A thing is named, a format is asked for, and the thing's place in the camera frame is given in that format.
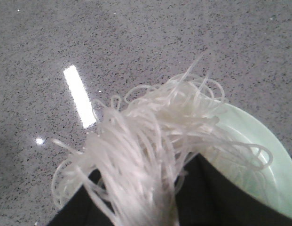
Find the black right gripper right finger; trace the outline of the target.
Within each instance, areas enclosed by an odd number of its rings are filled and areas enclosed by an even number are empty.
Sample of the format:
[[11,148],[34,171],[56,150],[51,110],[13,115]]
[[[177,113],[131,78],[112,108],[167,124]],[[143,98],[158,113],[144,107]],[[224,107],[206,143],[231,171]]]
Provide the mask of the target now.
[[182,226],[292,226],[292,219],[254,199],[202,155],[187,164],[176,195]]

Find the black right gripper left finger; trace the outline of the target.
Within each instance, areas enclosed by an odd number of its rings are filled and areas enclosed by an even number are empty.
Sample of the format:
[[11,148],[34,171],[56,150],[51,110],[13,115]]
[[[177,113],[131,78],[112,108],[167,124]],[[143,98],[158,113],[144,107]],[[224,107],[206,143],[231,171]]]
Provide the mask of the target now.
[[111,226],[113,223],[89,197],[84,186],[58,211],[48,226]]

